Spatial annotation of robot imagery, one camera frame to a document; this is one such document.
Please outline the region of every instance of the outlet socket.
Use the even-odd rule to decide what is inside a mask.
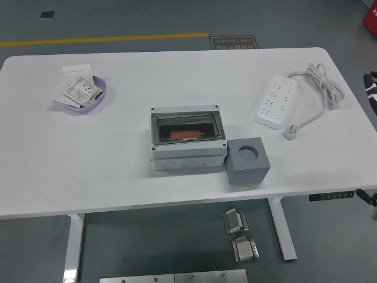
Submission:
[[[273,77],[255,120],[275,130],[280,129],[297,88],[297,81],[276,75]]]

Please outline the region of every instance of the packaging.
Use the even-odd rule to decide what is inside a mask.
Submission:
[[[366,14],[363,24],[375,37],[377,37],[377,0],[375,0]]]

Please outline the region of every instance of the power cord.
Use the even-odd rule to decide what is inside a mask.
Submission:
[[[292,72],[289,75],[287,75],[287,77],[290,78],[296,75],[307,75],[313,78],[314,82],[322,90],[323,108],[320,112],[315,114],[313,117],[305,120],[298,126],[295,127],[295,125],[292,125],[289,128],[287,128],[283,132],[283,136],[288,140],[293,140],[297,136],[299,129],[320,117],[325,112],[328,106],[328,102],[332,103],[333,108],[335,108],[336,104],[344,98],[342,88],[334,81],[327,78],[326,68],[322,63],[319,63],[317,67],[309,63],[309,66],[306,69],[306,71]]]

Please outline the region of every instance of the floor marking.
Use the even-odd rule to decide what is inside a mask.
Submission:
[[[208,37],[206,32],[196,32],[191,34],[154,34],[154,35],[129,35],[125,37],[94,37],[94,38],[69,38],[63,40],[33,40],[33,41],[12,41],[0,42],[0,47],[41,45],[41,44],[66,44],[78,42],[104,42],[104,41],[125,41],[125,40],[160,40],[167,38],[189,38]]]

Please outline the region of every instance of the table top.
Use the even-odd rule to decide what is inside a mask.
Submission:
[[[254,121],[274,75],[326,66],[345,98],[321,109],[306,77],[281,130]],[[91,64],[107,94],[87,113],[50,99],[62,67]],[[20,56],[0,71],[0,218],[268,198],[377,186],[377,133],[321,48]],[[152,107],[220,107],[227,139],[261,137],[271,168],[258,185],[230,186],[225,167],[155,171]]]

